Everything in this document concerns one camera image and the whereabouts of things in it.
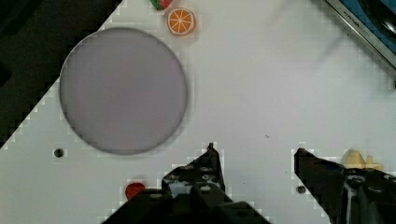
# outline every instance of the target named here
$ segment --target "gray circular plate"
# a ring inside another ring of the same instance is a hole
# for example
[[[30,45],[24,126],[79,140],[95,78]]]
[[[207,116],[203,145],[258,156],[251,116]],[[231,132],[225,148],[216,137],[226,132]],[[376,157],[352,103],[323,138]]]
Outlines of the gray circular plate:
[[[187,93],[177,56],[135,29],[89,35],[61,72],[68,123],[86,143],[109,153],[135,154],[163,143],[184,116]]]

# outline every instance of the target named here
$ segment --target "white tabletop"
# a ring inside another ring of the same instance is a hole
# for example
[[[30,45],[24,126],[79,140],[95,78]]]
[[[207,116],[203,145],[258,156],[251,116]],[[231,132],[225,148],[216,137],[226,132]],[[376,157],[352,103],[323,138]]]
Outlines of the white tabletop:
[[[109,155],[81,142],[61,113],[59,82],[0,150],[4,223],[101,223],[142,180],[159,188],[173,168],[209,142],[221,155],[226,193],[272,223],[329,223],[300,195],[293,150],[301,142],[339,161],[352,147],[396,169],[396,93],[391,71],[310,0],[175,0],[197,29],[171,35],[166,12],[149,0],[124,1],[105,22],[163,40],[186,69],[190,104],[166,144],[140,155]],[[57,159],[53,150],[66,155]]]

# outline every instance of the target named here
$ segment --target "red object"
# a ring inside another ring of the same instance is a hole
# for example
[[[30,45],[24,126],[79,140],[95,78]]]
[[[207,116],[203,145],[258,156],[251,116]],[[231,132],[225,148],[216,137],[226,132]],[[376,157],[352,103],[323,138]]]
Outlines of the red object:
[[[145,189],[146,187],[142,183],[132,183],[128,185],[125,189],[125,196],[129,200],[131,200],[140,190]]]

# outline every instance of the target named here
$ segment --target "orange slice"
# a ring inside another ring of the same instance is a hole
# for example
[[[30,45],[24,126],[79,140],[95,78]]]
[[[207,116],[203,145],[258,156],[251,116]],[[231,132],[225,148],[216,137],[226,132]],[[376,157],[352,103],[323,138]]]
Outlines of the orange slice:
[[[174,35],[188,35],[195,30],[194,14],[186,8],[177,7],[168,15],[168,28]]]

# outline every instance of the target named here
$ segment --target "black hole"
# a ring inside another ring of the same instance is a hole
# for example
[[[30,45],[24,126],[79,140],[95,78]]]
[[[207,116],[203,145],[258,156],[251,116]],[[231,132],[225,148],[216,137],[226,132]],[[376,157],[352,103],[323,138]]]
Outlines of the black hole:
[[[64,150],[61,149],[61,148],[58,148],[58,149],[56,149],[56,150],[53,152],[53,155],[54,155],[56,158],[61,158],[61,157],[64,155]]]
[[[236,214],[239,217],[247,217],[248,216],[248,212],[247,211],[238,211]]]
[[[306,188],[304,186],[299,186],[296,189],[299,194],[304,194],[306,192]]]

